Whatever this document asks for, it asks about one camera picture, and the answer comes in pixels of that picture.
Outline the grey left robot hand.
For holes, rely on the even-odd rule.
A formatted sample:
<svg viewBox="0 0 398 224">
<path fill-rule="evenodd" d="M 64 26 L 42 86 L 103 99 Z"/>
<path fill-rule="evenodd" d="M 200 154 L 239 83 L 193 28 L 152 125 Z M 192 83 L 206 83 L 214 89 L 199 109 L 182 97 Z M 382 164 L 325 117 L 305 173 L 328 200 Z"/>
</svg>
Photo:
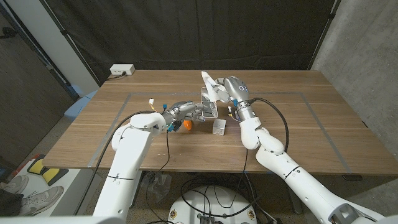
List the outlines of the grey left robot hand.
<svg viewBox="0 0 398 224">
<path fill-rule="evenodd" d="M 204 122 L 203 111 L 209 107 L 192 101 L 180 101 L 166 109 L 162 116 L 165 119 L 167 131 L 177 131 L 185 120 Z"/>
</svg>

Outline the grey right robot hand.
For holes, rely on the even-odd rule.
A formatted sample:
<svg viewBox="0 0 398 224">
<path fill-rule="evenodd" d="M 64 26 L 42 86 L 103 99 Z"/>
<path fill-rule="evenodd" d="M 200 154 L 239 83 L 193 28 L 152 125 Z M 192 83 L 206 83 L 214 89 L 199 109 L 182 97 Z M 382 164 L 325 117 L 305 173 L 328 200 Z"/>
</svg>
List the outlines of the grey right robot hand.
<svg viewBox="0 0 398 224">
<path fill-rule="evenodd" d="M 232 76 L 218 78 L 213 87 L 218 100 L 230 103 L 236 100 L 236 112 L 241 121 L 255 118 L 256 114 L 249 103 L 249 92 L 246 84 L 239 78 Z"/>
</svg>

